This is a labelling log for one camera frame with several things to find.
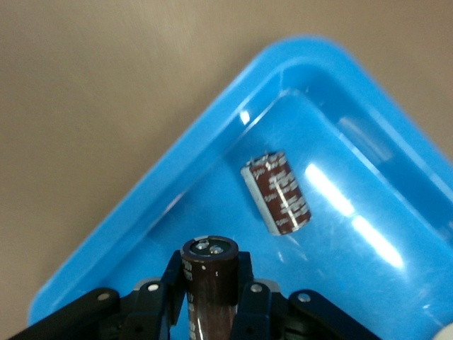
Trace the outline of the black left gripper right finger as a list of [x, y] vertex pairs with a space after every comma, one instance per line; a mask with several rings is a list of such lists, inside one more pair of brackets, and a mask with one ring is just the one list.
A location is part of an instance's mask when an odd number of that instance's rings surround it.
[[251, 255], [239, 253], [237, 312], [232, 339], [378, 339], [320, 293], [294, 291], [284, 297], [275, 281], [253, 275]]

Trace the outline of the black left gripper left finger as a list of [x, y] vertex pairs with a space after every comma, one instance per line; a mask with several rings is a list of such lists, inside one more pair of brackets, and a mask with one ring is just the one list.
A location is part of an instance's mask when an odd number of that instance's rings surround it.
[[175, 251], [161, 278], [145, 280], [124, 297], [96, 288], [12, 339], [170, 339], [185, 295], [181, 264]]

